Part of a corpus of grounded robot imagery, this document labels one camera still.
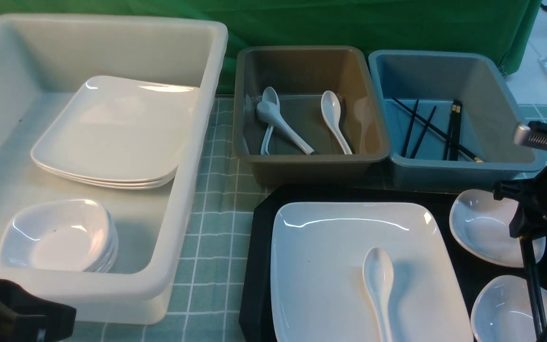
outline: green backdrop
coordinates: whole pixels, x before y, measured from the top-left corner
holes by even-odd
[[[184,17],[229,29],[219,93],[248,46],[350,45],[475,52],[517,71],[541,0],[0,0],[2,13]]]

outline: white plate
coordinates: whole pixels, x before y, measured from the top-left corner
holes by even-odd
[[[372,247],[395,279],[391,335],[471,342],[470,320],[436,221],[412,203],[291,203],[273,226],[271,300],[279,342],[379,341],[362,279]]]
[[[160,180],[178,167],[198,91],[95,76],[33,146],[31,157],[78,178]]]
[[[38,166],[41,167],[42,169],[46,170],[46,171],[51,172],[52,174],[54,174],[56,176],[59,176],[59,177],[62,177],[62,178],[65,178],[65,179],[68,179],[68,180],[71,180],[71,181],[76,181],[76,182],[80,182],[80,183],[83,183],[83,184],[100,186],[100,187],[103,187],[103,188],[110,188],[110,189],[123,189],[123,190],[154,189],[154,188],[158,188],[160,186],[163,186],[163,185],[167,184],[168,182],[170,182],[172,179],[174,179],[174,173],[173,173],[173,174],[169,175],[168,177],[163,178],[161,180],[150,181],[150,182],[93,181],[93,180],[88,180],[88,179],[85,179],[85,178],[72,177],[72,176],[69,176],[69,175],[64,174],[64,173],[59,173],[57,171],[53,171],[52,169],[45,169],[44,167],[42,167],[42,165],[39,165],[39,164],[38,164]]]
[[[174,175],[176,174],[176,172],[172,172],[172,173],[168,174],[166,177],[159,178],[157,180],[150,180],[150,181],[98,181],[98,180],[93,180],[91,178],[77,177],[77,176],[74,176],[74,175],[70,175],[69,173],[60,172],[60,171],[57,171],[55,169],[52,169],[52,168],[48,167],[47,165],[43,165],[43,164],[39,164],[39,163],[35,163],[35,164],[40,169],[43,169],[45,171],[54,173],[55,175],[58,175],[58,176],[63,177],[63,178],[67,178],[68,180],[78,180],[78,181],[85,180],[85,181],[90,181],[90,182],[102,182],[104,184],[108,184],[108,183],[110,183],[110,184],[119,184],[120,186],[125,186],[126,184],[132,185],[132,184],[155,183],[155,182],[159,182],[159,181],[162,181],[162,180],[165,180],[165,179],[174,178]]]

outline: white floor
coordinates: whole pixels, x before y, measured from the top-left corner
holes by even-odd
[[[547,76],[538,59],[547,57],[547,13],[540,10],[518,72],[506,82],[519,104],[547,104]]]

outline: gray plastic bin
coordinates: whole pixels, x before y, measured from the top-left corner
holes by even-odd
[[[256,118],[263,89],[280,95],[286,122],[318,154],[305,155],[274,131],[269,152],[260,148],[267,126]],[[341,101],[341,130],[354,154],[342,154],[322,119],[321,96]],[[233,144],[252,167],[256,182],[279,186],[302,182],[358,182],[371,164],[387,158],[389,140],[380,104],[360,50],[349,46],[251,47],[237,56]]]
[[[522,116],[488,58],[451,52],[380,50],[368,60],[391,142],[393,184],[398,188],[491,189],[496,181],[543,168],[545,161],[540,153],[512,142],[514,127]],[[443,160],[445,140],[432,130],[426,133],[415,159],[402,157],[411,115],[393,97],[411,109],[419,99],[417,113],[425,119],[436,105],[432,123],[445,133],[453,100],[462,101],[460,143],[484,162],[473,162],[462,153],[458,161]],[[415,121],[407,157],[423,127]]]

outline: plastic bin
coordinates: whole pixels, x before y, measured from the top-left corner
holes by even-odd
[[[495,182],[521,172],[543,168],[545,160],[532,149],[515,145],[512,134],[522,119],[519,107],[497,68],[475,54],[380,50],[369,57],[371,75],[391,141],[393,184],[409,190],[459,191],[491,189]],[[447,132],[454,99],[463,102],[461,145],[484,162],[473,162],[460,153],[458,161],[443,160],[445,140],[428,130],[416,158],[401,156],[411,115],[392,98],[409,108],[419,99],[417,113],[427,119],[438,108],[432,124]],[[407,156],[424,124],[416,120]]]
[[[165,316],[226,39],[226,27],[211,21],[0,17],[0,240],[9,219],[23,208],[77,198],[103,203],[119,233],[109,273],[0,267],[0,278],[71,305],[80,321],[153,324]],[[31,160],[37,139],[79,87],[98,75],[200,87],[172,184],[142,191],[89,186],[42,171]]]
[[[282,117],[317,152],[305,155],[274,131],[271,155],[261,155],[267,126],[256,118],[263,90],[280,96]],[[342,154],[321,114],[321,95],[341,100],[341,130],[354,154]],[[380,106],[360,50],[348,46],[253,47],[237,57],[234,151],[263,186],[290,182],[354,182],[389,153]]]

